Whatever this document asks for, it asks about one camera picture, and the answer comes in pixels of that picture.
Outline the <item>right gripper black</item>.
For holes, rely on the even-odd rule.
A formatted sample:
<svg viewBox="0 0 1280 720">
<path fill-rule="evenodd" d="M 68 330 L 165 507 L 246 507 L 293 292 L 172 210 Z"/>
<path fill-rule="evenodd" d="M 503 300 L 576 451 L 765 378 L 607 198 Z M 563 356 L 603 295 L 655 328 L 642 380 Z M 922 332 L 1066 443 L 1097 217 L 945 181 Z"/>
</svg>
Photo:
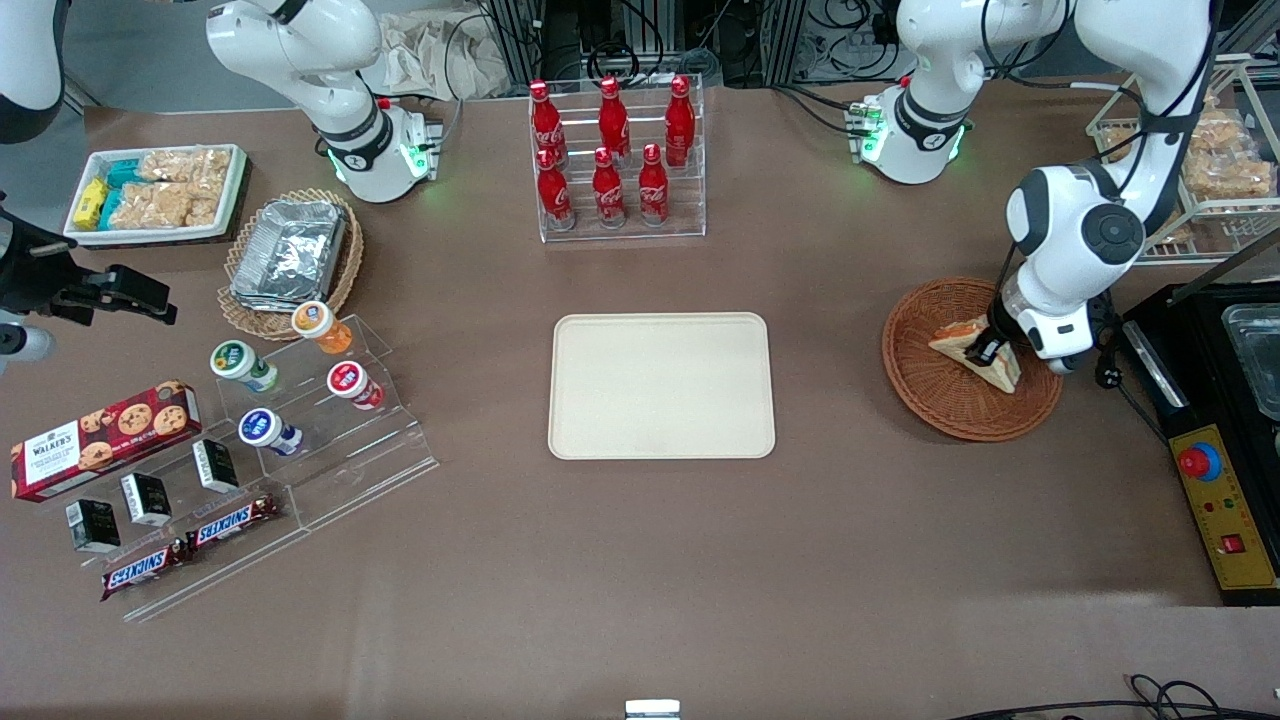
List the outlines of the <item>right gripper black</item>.
<svg viewBox="0 0 1280 720">
<path fill-rule="evenodd" d="M 95 311 L 132 313 L 174 325 L 178 307 L 170 287 L 133 268 L 114 264 L 99 273 L 99 292 L 86 284 L 92 274 L 70 255 L 72 241 L 1 210 L 1 309 L 15 315 L 60 318 L 90 327 Z"/>
</svg>

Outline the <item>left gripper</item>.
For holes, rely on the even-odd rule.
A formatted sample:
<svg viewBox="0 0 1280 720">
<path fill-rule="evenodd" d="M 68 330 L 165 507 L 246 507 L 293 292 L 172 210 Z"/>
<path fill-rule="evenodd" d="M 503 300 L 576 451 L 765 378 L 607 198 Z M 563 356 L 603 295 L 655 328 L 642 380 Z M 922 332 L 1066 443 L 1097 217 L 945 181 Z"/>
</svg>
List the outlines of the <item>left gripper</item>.
<svg viewBox="0 0 1280 720">
<path fill-rule="evenodd" d="M 1092 348 L 1092 329 L 1085 304 L 1070 309 L 1044 310 L 1020 293 L 1004 296 L 1004 310 L 988 310 L 986 337 L 978 337 L 964 351 L 974 366 L 991 366 L 1018 334 L 1024 337 L 1042 360 L 1070 357 Z"/>
</svg>

